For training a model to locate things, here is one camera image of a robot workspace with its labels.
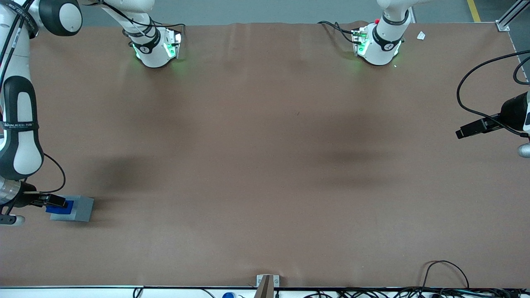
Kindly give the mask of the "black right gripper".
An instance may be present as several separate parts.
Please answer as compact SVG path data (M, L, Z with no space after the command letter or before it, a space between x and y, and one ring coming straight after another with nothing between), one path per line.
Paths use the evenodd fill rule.
M25 194L27 191L37 192L37 194ZM14 199L14 208L23 208L25 206L50 207L50 208L68 208L68 202L65 198L54 194L38 194L37 188L29 183L21 183L19 193Z

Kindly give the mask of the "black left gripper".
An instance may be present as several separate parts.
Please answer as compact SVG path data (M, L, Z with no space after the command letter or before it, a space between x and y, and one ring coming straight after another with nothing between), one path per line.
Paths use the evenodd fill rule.
M483 118L460 127L455 132L458 139L486 134L501 128L517 132L526 132L526 117L528 115L528 92L524 92L506 100L501 107L501 126L494 121Z

